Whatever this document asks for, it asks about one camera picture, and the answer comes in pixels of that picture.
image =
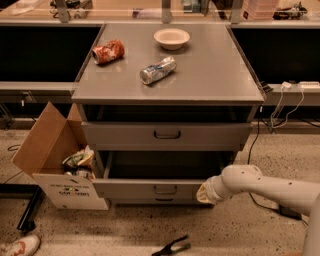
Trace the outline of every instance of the white bowl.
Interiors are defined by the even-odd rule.
[[[166,28],[158,30],[153,35],[154,39],[166,50],[178,50],[190,40],[190,35],[181,29]]]

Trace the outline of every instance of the open cardboard box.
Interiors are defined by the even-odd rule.
[[[75,104],[66,119],[50,102],[12,162],[42,188],[57,208],[108,210],[90,180],[64,175],[62,161],[86,145]]]

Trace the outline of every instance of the box flap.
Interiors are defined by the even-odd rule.
[[[67,119],[78,144],[80,147],[84,148],[88,143],[81,127],[82,118],[76,104],[72,104]]]
[[[62,161],[79,149],[67,120],[49,102],[12,162],[28,175],[63,173]]]

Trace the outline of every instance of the soda can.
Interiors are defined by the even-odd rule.
[[[166,57],[140,71],[140,78],[144,84],[151,84],[155,81],[167,76],[171,71],[175,70],[177,63],[172,56]]]

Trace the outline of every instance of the drawer handle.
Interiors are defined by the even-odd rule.
[[[159,201],[159,202],[171,202],[171,201],[173,201],[173,198],[156,198],[156,201]]]
[[[178,131],[177,134],[173,134],[173,135],[161,135],[161,134],[158,134],[157,131],[154,131],[153,136],[159,140],[175,140],[181,137],[181,132]]]
[[[153,191],[157,195],[174,195],[177,194],[178,192],[178,187],[174,186],[173,190],[168,190],[168,189],[157,189],[157,186],[153,187]]]

